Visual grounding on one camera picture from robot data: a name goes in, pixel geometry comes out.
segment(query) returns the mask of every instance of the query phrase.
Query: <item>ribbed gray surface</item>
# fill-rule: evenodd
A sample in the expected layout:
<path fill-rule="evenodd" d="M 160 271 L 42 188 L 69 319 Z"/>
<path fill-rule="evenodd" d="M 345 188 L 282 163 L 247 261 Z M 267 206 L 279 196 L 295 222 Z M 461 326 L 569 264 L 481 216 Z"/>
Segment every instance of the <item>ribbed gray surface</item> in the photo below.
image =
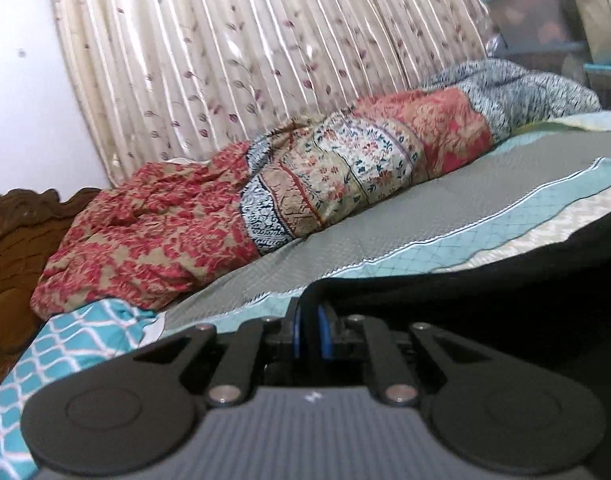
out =
<path fill-rule="evenodd" d="M 366 388 L 324 390 L 314 402 L 312 393 L 262 388 L 242 407 L 213 410 L 180 452 L 147 472 L 121 479 L 510 478 L 463 462 L 437 443 L 415 410 L 383 406 Z M 74 480 L 47 471 L 40 472 L 36 480 L 65 478 Z M 581 468 L 551 477 L 555 478 L 593 479 Z"/>
<path fill-rule="evenodd" d="M 535 188 L 611 157 L 611 132 L 563 132 L 486 156 L 228 273 L 166 313 L 166 330 L 224 314 L 265 292 L 306 286 L 328 272 L 447 234 L 495 214 Z"/>

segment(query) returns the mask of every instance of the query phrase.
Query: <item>curtain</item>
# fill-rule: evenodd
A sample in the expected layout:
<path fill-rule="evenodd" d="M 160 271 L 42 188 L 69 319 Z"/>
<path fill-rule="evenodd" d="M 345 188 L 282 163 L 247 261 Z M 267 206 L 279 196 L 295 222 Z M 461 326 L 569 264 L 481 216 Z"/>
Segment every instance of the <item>curtain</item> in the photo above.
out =
<path fill-rule="evenodd" d="M 484 56 L 480 0 L 53 0 L 110 180 Z"/>

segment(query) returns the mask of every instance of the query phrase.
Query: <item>pillow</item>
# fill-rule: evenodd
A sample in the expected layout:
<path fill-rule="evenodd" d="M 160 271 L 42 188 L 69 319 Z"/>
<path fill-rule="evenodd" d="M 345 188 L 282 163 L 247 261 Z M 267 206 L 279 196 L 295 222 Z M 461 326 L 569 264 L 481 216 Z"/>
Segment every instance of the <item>pillow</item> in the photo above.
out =
<path fill-rule="evenodd" d="M 155 321 L 122 300 L 101 300 L 52 317 L 0 386 L 0 480 L 26 480 L 37 467 L 20 418 L 28 398 L 60 378 L 137 348 Z"/>

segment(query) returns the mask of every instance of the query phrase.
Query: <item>gray bed sheet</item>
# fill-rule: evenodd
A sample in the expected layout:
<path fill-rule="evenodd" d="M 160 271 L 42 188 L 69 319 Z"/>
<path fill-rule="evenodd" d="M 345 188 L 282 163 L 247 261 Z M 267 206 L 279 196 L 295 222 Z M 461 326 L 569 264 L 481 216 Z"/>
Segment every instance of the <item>gray bed sheet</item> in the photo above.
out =
<path fill-rule="evenodd" d="M 535 188 L 611 157 L 611 132 L 563 131 L 406 190 L 325 231 L 235 270 L 166 313 L 164 331 L 231 312 L 266 292 L 300 288 L 341 267 L 378 258 L 498 213 Z"/>

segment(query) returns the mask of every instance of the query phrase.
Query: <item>white logo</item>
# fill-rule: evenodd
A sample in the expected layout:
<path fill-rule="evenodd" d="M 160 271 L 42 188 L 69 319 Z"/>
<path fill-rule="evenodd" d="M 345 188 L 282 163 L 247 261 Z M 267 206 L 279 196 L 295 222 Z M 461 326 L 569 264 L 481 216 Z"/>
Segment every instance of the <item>white logo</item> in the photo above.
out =
<path fill-rule="evenodd" d="M 304 396 L 304 399 L 314 404 L 318 400 L 323 399 L 323 396 L 319 392 L 312 392 L 311 394 L 307 394 L 306 396 Z"/>

